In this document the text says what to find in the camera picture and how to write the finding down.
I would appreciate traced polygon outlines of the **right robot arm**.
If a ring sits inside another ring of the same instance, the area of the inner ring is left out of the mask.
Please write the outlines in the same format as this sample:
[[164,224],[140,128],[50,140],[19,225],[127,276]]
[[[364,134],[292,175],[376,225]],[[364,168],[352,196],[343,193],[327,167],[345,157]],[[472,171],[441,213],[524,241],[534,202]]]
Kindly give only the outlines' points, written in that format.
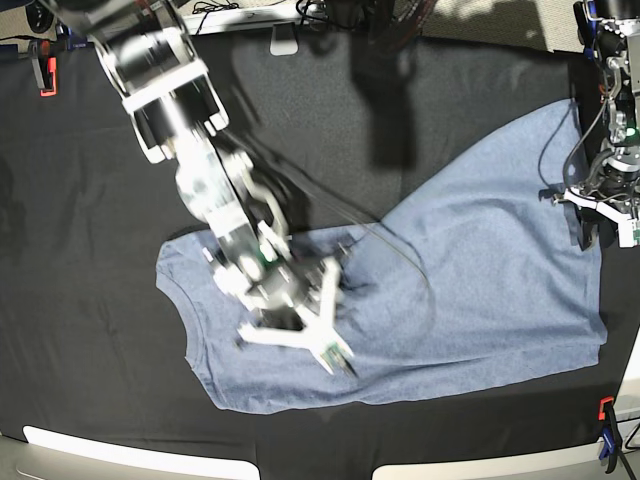
[[147,160],[176,162],[183,203],[217,242],[205,258],[219,288],[250,310],[332,326],[339,264],[293,256],[281,204],[229,137],[227,111],[175,5],[51,1],[48,8],[94,43]]

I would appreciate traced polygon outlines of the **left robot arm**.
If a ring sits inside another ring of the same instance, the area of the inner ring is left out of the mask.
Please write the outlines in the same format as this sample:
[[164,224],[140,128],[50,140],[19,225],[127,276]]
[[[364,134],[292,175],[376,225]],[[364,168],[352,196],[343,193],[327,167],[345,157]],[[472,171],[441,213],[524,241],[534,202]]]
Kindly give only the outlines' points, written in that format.
[[[639,3],[576,1],[573,4],[584,55],[599,72],[600,107],[564,161],[563,190],[553,202],[571,204],[578,244],[592,248],[607,224],[621,248],[639,245]],[[589,171],[573,180],[574,157],[597,125],[606,129]]]

